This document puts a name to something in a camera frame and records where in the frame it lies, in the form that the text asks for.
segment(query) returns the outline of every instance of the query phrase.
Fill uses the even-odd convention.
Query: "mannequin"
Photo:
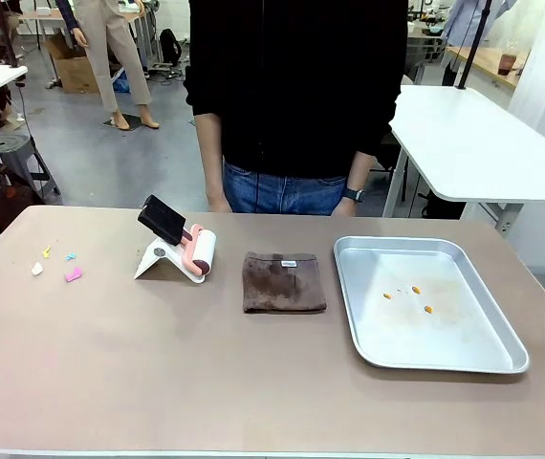
[[[134,0],[144,15],[142,0]],[[111,123],[122,131],[130,129],[128,121],[118,108],[107,58],[107,43],[128,76],[132,100],[139,106],[142,123],[152,129],[160,125],[149,113],[151,95],[142,72],[141,60],[134,40],[128,32],[126,20],[120,14],[117,0],[75,0],[75,13],[68,0],[56,0],[64,22],[90,61],[105,110],[111,113]]]

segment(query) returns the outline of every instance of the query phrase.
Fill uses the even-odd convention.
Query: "black watch strap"
[[[351,188],[345,188],[344,192],[342,193],[342,196],[345,198],[353,199],[356,203],[361,203],[364,198],[364,192],[363,190],[355,191]]]

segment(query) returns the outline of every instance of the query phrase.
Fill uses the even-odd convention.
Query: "metal tray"
[[[370,363],[499,374],[530,366],[523,343],[457,245],[348,236],[336,242],[334,255],[351,336]]]

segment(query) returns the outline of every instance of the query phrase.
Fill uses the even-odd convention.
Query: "beige table surface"
[[[457,46],[447,47],[447,51],[459,55],[460,59],[467,61],[470,54],[470,46],[459,48]],[[498,67],[500,64],[500,58],[502,57],[503,50],[497,48],[479,48],[474,56],[474,67],[480,69],[482,72],[492,77],[495,81],[508,86],[511,89],[516,89],[519,84],[521,76],[517,74],[517,70],[523,67],[528,55],[527,53],[519,53],[517,60],[512,66],[511,72],[506,75],[498,74]]]
[[[545,292],[493,228],[462,222],[193,214],[214,230],[200,286],[133,275],[136,210],[26,210],[0,237],[0,448],[545,454]],[[525,343],[520,377],[376,368],[353,347],[343,235],[458,243]],[[51,258],[41,252],[50,244]],[[64,261],[69,252],[76,260]],[[246,251],[315,253],[328,310],[246,316]],[[45,271],[31,275],[35,261]],[[83,277],[67,284],[73,267]]]

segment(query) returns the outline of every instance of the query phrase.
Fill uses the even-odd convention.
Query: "pink lint roller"
[[[196,275],[207,275],[211,271],[216,239],[215,233],[202,225],[192,225],[189,231],[184,229],[182,260],[188,271]]]

